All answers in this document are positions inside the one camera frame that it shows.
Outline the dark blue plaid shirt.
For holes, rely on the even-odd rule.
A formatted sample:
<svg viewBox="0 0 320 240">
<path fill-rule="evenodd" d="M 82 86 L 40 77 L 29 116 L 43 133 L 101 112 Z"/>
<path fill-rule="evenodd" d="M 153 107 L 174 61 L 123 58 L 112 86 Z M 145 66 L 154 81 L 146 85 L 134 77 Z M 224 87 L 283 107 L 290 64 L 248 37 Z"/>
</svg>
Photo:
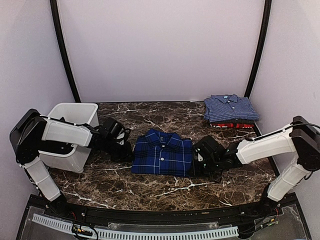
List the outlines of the dark blue plaid shirt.
<svg viewBox="0 0 320 240">
<path fill-rule="evenodd" d="M 161 132 L 152 128 L 137 138 L 133 154 L 133 174 L 189 177 L 193 163 L 193 142 L 175 132 Z"/>
</svg>

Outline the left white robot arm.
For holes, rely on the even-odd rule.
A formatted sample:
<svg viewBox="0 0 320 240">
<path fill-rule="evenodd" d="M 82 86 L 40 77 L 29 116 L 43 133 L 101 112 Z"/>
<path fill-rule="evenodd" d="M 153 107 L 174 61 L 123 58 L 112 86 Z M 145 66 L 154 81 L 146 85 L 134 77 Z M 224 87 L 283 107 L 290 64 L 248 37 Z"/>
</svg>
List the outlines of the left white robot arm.
<svg viewBox="0 0 320 240">
<path fill-rule="evenodd" d="M 70 148 L 83 147 L 103 151 L 111 160 L 131 162 L 134 158 L 128 142 L 131 130 L 109 117 L 103 124 L 73 123 L 41 115 L 36 109 L 29 109 L 9 134 L 9 141 L 16 162 L 21 165 L 33 184 L 51 203 L 51 210 L 60 218 L 67 218 L 70 206 L 64 202 L 60 191 L 45 164 L 41 152 L 64 154 Z"/>
</svg>

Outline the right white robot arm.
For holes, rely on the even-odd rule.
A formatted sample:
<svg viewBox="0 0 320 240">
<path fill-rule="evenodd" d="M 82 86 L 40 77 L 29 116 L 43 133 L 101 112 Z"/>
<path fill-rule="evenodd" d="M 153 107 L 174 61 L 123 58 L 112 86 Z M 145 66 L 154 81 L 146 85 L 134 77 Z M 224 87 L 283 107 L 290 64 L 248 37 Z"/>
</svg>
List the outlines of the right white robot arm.
<svg viewBox="0 0 320 240">
<path fill-rule="evenodd" d="M 290 154 L 292 159 L 283 171 L 264 189 L 255 213 L 266 217 L 275 203 L 302 179 L 320 169 L 320 127 L 298 115 L 292 122 L 273 132 L 230 143 L 227 147 L 212 136 L 205 136 L 194 146 L 196 155 L 190 174 L 208 177 L 224 170 L 240 168 L 264 158 Z"/>
</svg>

